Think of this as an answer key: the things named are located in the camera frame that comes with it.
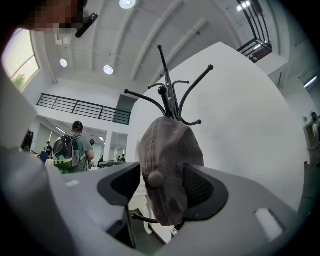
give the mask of staircase railing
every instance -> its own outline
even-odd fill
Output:
[[[127,126],[130,123],[129,111],[45,93],[42,93],[37,106]]]
[[[246,56],[253,63],[272,53],[272,43],[264,17],[262,7],[258,0],[236,0],[244,13],[251,31],[252,39],[241,46],[237,51]]]

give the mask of green backpack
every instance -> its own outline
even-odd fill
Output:
[[[71,170],[86,156],[79,155],[77,139],[81,135],[62,135],[53,145],[53,165],[59,170]]]

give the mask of balcony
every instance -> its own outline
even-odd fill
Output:
[[[130,123],[129,111],[45,93],[41,94],[37,106],[127,126]]]
[[[264,17],[264,11],[258,0],[236,1],[239,4],[238,11],[243,12],[245,15],[253,37],[237,51],[253,63],[256,63],[272,53],[272,43]]]

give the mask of baseball cap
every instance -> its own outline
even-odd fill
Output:
[[[162,226],[181,224],[188,209],[184,164],[204,166],[194,132],[182,122],[160,117],[142,137],[138,155],[156,220]]]

